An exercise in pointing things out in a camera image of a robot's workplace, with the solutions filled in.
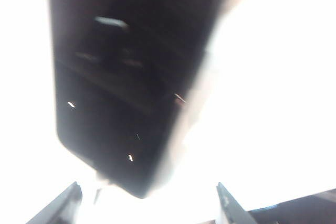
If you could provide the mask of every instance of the bright white background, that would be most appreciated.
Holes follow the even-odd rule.
[[[3,222],[25,223],[75,180],[80,223],[212,219],[219,180],[246,210],[335,188],[334,2],[242,0],[222,17],[173,178],[146,200],[108,187],[91,209],[94,171],[55,134],[47,0],[0,0]]]

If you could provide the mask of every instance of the black device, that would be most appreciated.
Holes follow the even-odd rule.
[[[222,0],[51,0],[63,145],[145,197]]]

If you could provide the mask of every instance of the black smartphone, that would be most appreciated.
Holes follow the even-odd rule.
[[[143,198],[221,0],[50,1],[59,139]]]

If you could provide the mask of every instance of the phone screen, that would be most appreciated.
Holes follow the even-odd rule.
[[[57,131],[145,197],[184,106],[220,0],[51,0]]]

